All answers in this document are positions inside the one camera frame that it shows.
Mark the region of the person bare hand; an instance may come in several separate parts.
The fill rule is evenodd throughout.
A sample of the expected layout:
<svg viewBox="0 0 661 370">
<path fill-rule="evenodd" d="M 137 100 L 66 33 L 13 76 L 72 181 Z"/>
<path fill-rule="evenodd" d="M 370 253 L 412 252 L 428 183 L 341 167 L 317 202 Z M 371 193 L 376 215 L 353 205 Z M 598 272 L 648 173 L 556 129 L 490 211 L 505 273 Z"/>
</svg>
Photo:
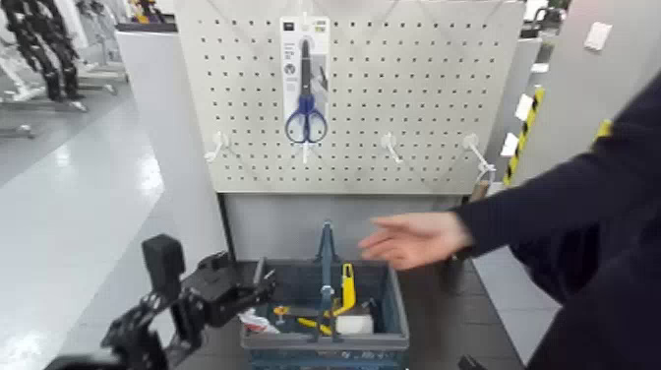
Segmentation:
<svg viewBox="0 0 661 370">
<path fill-rule="evenodd" d="M 358 243 L 362 257 L 399 271 L 444 261 L 474 242 L 452 212 L 379 216 L 372 224 L 377 230 Z"/>
</svg>

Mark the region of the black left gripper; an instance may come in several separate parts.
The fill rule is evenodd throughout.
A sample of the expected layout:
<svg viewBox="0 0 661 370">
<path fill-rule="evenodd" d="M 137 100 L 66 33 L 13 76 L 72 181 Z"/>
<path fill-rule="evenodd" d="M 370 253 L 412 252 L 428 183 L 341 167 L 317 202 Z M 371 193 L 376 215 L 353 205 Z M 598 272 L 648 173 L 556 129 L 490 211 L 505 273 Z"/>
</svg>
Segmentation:
<svg viewBox="0 0 661 370">
<path fill-rule="evenodd" d="M 275 273 L 268 273 L 241 286 L 229 253 L 222 251 L 204 257 L 183 279 L 183 287 L 202 301 L 205 323 L 221 328 L 238 313 L 269 303 L 276 281 Z"/>
</svg>

